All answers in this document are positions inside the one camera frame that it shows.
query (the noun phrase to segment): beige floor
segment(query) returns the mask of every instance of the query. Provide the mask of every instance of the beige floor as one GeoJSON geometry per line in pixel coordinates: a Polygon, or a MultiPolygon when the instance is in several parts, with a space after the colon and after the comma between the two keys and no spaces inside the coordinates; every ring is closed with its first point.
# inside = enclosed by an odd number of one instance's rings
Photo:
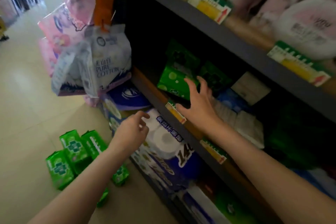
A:
{"type": "MultiPolygon", "coordinates": [[[[61,0],[46,0],[9,28],[0,43],[0,223],[28,222],[59,192],[53,188],[45,158],[61,149],[58,137],[77,129],[96,129],[106,141],[111,134],[98,109],[81,96],[57,97],[50,89],[37,40],[36,22],[61,0]]],[[[91,224],[176,223],[140,173],[131,164],[122,188],[109,185],[108,203],[97,209],[91,224]]]]}

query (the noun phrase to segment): shelf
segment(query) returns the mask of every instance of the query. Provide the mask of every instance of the shelf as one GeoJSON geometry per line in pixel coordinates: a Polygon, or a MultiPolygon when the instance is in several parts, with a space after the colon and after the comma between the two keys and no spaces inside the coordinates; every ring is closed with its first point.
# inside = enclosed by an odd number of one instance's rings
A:
{"type": "Polygon", "coordinates": [[[137,163],[132,158],[129,159],[180,224],[197,224],[196,220],[189,213],[178,197],[175,197],[173,200],[168,198],[166,194],[154,184],[152,179],[141,170],[137,163]]]}
{"type": "Polygon", "coordinates": [[[146,70],[144,75],[133,67],[131,81],[145,95],[149,102],[161,113],[163,118],[186,140],[220,179],[245,203],[251,211],[264,223],[282,223],[256,188],[229,160],[220,165],[211,154],[199,143],[202,132],[189,121],[181,124],[165,107],[168,98],[154,84],[158,78],[156,73],[146,70]]]}
{"type": "MultiPolygon", "coordinates": [[[[164,7],[168,8],[179,17],[190,23],[195,28],[202,31],[205,35],[213,39],[215,42],[234,53],[247,64],[264,74],[266,77],[277,83],[279,86],[307,103],[316,111],[324,115],[336,123],[336,100],[326,92],[336,94],[336,83],[332,78],[326,82],[322,88],[317,88],[308,82],[298,77],[295,73],[291,72],[281,64],[267,57],[267,51],[272,46],[272,41],[266,39],[264,43],[260,43],[260,47],[256,47],[252,42],[258,40],[242,40],[236,34],[242,36],[244,33],[239,33],[235,25],[241,23],[236,17],[228,17],[224,25],[218,25],[206,15],[189,5],[182,0],[155,0],[164,7]]],[[[256,38],[260,39],[260,33],[255,33],[256,38]]]]}

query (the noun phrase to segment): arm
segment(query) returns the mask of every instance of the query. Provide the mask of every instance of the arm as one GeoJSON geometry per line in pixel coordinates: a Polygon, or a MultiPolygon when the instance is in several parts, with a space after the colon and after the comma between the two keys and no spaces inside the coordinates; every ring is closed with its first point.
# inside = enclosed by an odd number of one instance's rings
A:
{"type": "Polygon", "coordinates": [[[198,80],[200,93],[185,79],[191,108],[177,104],[178,111],[233,158],[281,220],[286,224],[334,223],[336,202],[225,124],[212,107],[212,92],[206,81],[198,80]]]}
{"type": "Polygon", "coordinates": [[[124,120],[107,150],[28,224],[88,223],[112,175],[145,141],[149,128],[142,117],[149,115],[139,111],[124,120]]]}

